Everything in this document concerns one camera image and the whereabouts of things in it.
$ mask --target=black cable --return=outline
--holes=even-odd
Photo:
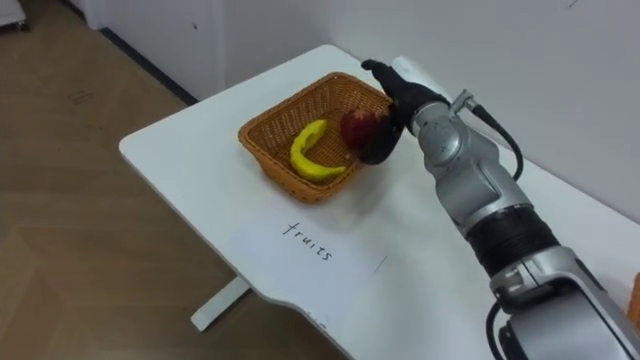
[[[500,311],[500,304],[496,301],[489,313],[487,314],[487,322],[486,322],[486,331],[487,331],[487,342],[489,343],[489,349],[491,349],[491,354],[496,360],[504,360],[502,355],[500,354],[500,350],[498,350],[498,344],[496,344],[496,334],[493,331],[493,324],[496,322],[496,316]]]
[[[471,111],[475,116],[477,116],[480,120],[482,120],[485,124],[489,125],[493,130],[495,130],[502,138],[509,144],[511,150],[516,155],[517,167],[516,172],[513,173],[513,180],[518,181],[520,176],[522,175],[522,170],[524,168],[524,159],[522,157],[522,151],[520,151],[520,147],[518,143],[511,137],[511,135],[505,130],[500,123],[496,119],[494,119],[491,114],[484,108],[482,105],[477,105]]]

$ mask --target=table top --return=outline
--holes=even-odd
[[[270,198],[295,201],[261,174],[237,131],[333,71],[379,88],[358,60],[325,45],[120,143],[125,159],[258,294],[292,307],[268,274],[230,248],[232,234]],[[506,149],[501,161],[514,167]],[[528,161],[519,184],[558,239],[626,307],[640,271],[640,226]],[[415,139],[405,135],[387,162],[364,169],[339,194],[315,205],[342,233],[367,239],[388,256],[341,326],[321,329],[355,359],[491,359],[484,335],[494,301],[489,279],[434,187]]]

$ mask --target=yellow banana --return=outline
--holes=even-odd
[[[326,167],[307,159],[304,154],[311,149],[327,130],[327,120],[316,120],[307,125],[291,145],[291,166],[310,181],[322,181],[347,170],[344,166]]]

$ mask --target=red apple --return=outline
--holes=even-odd
[[[373,135],[378,114],[372,111],[355,109],[346,113],[340,120],[340,134],[351,150],[362,150]]]

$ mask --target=brown woven basket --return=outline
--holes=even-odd
[[[629,302],[629,310],[627,311],[629,320],[640,329],[640,274],[636,275],[634,281],[633,292],[631,293],[631,301]]]
[[[361,167],[340,136],[342,116],[355,108],[386,112],[389,103],[383,93],[357,78],[330,73],[250,120],[240,129],[238,138],[271,179],[296,199],[314,203],[338,192]],[[347,171],[313,183],[291,167],[289,151],[293,139],[317,119],[327,120],[327,130],[306,157],[324,166],[346,166]]]

